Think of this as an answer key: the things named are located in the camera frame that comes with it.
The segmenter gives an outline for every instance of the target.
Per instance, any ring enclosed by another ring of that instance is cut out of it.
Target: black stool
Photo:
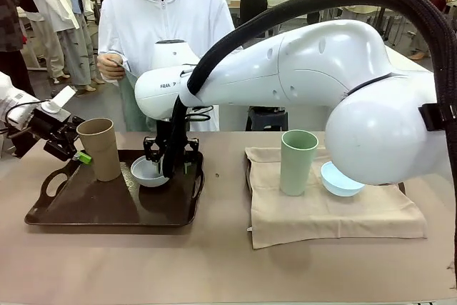
[[[277,107],[251,107],[246,131],[288,131],[288,114]]]

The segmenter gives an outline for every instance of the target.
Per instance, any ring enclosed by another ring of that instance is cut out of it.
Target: tray
[[[187,174],[177,170],[166,184],[140,186],[130,172],[134,161],[144,151],[120,150],[121,175],[110,182],[97,181],[92,168],[70,161],[50,174],[38,201],[25,222],[42,226],[156,226],[178,227],[190,224],[204,185],[203,155],[188,166]],[[48,195],[51,181],[59,174],[67,180]]]

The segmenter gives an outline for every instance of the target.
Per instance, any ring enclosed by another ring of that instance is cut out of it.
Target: zipper
[[[166,15],[166,5],[165,1],[162,1],[162,19],[164,20],[164,32],[166,39],[170,39],[170,32],[169,32],[169,18]]]

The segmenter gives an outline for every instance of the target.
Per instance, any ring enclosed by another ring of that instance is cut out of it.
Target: cup
[[[281,139],[280,188],[288,196],[305,192],[319,140],[311,132],[290,130]]]
[[[113,121],[97,118],[79,124],[76,132],[99,181],[111,181],[121,175]]]

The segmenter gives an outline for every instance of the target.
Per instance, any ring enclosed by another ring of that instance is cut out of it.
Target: cloth napkin
[[[255,249],[307,239],[427,236],[423,214],[397,186],[366,186],[346,198],[327,191],[321,167],[330,157],[323,148],[318,149],[303,196],[287,196],[279,189],[280,149],[246,148],[246,155]]]

